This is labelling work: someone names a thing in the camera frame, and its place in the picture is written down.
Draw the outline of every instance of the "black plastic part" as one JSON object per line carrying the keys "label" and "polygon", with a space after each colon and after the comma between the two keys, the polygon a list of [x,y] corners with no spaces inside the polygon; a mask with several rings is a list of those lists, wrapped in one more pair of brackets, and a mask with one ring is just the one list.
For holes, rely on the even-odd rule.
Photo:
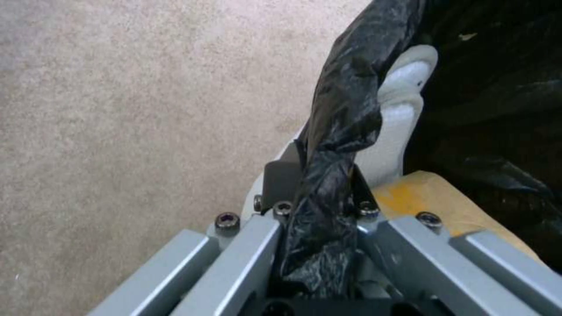
{"label": "black plastic part", "polygon": [[302,170],[298,161],[271,161],[264,168],[261,211],[265,212],[279,201],[293,201]]}
{"label": "black plastic part", "polygon": [[434,300],[254,300],[240,316],[449,316],[447,308]]}
{"label": "black plastic part", "polygon": [[306,136],[306,163],[275,258],[287,296],[347,297],[357,243],[351,189],[355,153],[380,131],[377,91],[411,43],[425,1],[373,1],[335,41],[322,69]]}

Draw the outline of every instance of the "gray metal frame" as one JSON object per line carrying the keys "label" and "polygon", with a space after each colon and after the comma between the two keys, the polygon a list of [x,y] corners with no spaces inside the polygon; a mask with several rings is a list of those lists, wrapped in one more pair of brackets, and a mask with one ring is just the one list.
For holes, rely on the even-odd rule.
{"label": "gray metal frame", "polygon": [[217,240],[183,230],[89,315],[169,313],[218,255]]}
{"label": "gray metal frame", "polygon": [[271,216],[253,216],[171,315],[238,315],[249,298],[265,297],[281,230]]}
{"label": "gray metal frame", "polygon": [[491,232],[451,239],[455,249],[543,315],[562,315],[562,278]]}
{"label": "gray metal frame", "polygon": [[536,315],[412,217],[360,230],[360,245],[405,298],[437,296],[457,315]]}

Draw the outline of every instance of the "screw head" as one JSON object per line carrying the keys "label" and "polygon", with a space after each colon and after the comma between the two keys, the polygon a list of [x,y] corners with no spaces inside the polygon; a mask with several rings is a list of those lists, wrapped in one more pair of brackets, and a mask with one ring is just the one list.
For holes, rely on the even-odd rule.
{"label": "screw head", "polygon": [[441,230],[441,227],[443,227],[441,218],[431,212],[419,212],[416,215],[416,219],[420,221],[421,224],[424,224],[427,228],[433,230],[436,233],[439,233],[439,230]]}
{"label": "screw head", "polygon": [[261,194],[256,194],[253,196],[253,210],[256,212],[261,212]]}
{"label": "screw head", "polygon": [[219,214],[215,218],[215,230],[223,235],[236,234],[240,230],[240,217],[231,212]]}
{"label": "screw head", "polygon": [[273,205],[273,214],[287,217],[291,214],[293,204],[289,201],[279,201]]}
{"label": "screw head", "polygon": [[361,214],[361,216],[374,218],[379,215],[379,209],[370,201],[363,201],[359,203],[359,214]]}

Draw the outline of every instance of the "black plastic bag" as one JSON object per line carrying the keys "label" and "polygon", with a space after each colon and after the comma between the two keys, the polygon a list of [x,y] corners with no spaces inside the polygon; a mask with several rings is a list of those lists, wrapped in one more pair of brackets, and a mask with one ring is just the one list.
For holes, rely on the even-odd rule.
{"label": "black plastic bag", "polygon": [[320,74],[303,141],[306,164],[276,257],[282,295],[347,295],[356,249],[350,176],[382,118],[377,90],[410,44],[424,0],[375,0],[339,36]]}
{"label": "black plastic bag", "polygon": [[434,171],[562,272],[562,2],[458,0],[420,31],[439,52],[406,171]]}

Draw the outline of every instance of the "beige carpet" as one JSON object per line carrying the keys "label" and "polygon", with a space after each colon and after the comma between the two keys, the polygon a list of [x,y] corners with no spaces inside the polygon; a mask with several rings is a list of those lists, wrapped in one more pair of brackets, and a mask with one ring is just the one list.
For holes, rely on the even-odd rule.
{"label": "beige carpet", "polygon": [[367,3],[2,1],[0,314],[84,314],[240,211]]}

